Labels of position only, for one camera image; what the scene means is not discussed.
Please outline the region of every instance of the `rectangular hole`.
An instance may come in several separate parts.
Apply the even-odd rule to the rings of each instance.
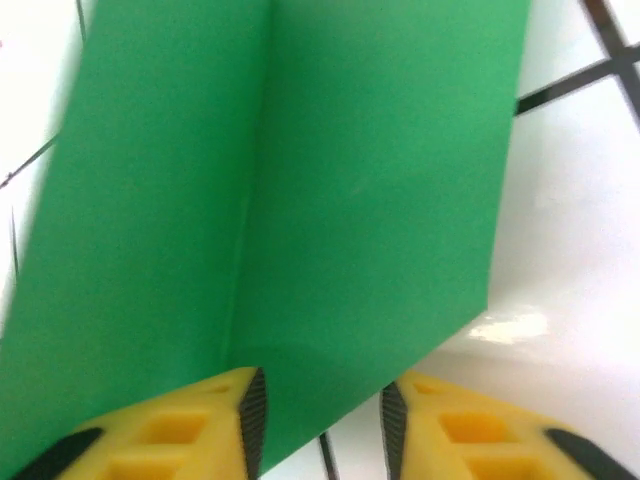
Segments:
[[[423,385],[422,383],[414,383],[413,386],[415,387],[415,389],[417,390],[418,393],[422,393],[422,394],[425,394],[425,395],[438,393],[433,388],[429,387],[428,385]]]
[[[164,412],[154,416],[140,435],[140,443],[193,443],[209,420],[208,412]]]
[[[174,458],[115,460],[105,480],[171,480],[180,468]]]
[[[454,443],[515,441],[504,421],[486,413],[447,413],[440,416],[440,424]]]
[[[475,480],[552,480],[533,458],[476,458],[467,461]]]

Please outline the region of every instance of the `white tile floor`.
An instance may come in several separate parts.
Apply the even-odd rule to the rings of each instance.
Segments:
[[[607,2],[625,41],[640,43],[640,2]],[[579,0],[532,3],[520,95],[606,58]],[[0,0],[0,42],[3,175],[53,131],[65,66],[80,47],[75,1]],[[0,190],[4,303],[10,212],[23,242],[45,161]],[[417,368],[572,423],[640,473],[638,218],[640,135],[614,76],[518,117],[490,308]],[[329,438],[340,478],[386,478],[376,398]],[[264,478],[324,480],[318,442]]]

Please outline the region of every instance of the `green paper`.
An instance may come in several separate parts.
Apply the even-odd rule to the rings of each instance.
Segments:
[[[264,366],[269,468],[486,303],[526,0],[103,0],[0,364],[0,478]]]

